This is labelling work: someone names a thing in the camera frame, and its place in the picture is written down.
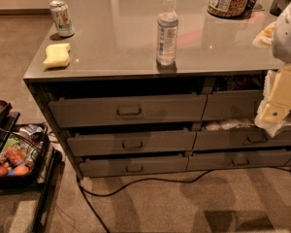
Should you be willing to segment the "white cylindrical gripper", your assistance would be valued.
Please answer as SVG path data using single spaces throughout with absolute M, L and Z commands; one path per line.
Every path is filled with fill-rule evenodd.
M 278 71 L 267 72 L 263 100 L 257 110 L 254 123 L 273 138 L 282 130 L 290 112 L 291 63 L 286 63 Z

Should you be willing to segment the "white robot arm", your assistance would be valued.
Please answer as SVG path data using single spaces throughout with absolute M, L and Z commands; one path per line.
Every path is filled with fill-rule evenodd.
M 253 41 L 255 46 L 268 44 L 273 56 L 284 62 L 278 71 L 269 70 L 265 78 L 263 100 L 254 123 L 270 137 L 281 131 L 291 112 L 291 2 Z

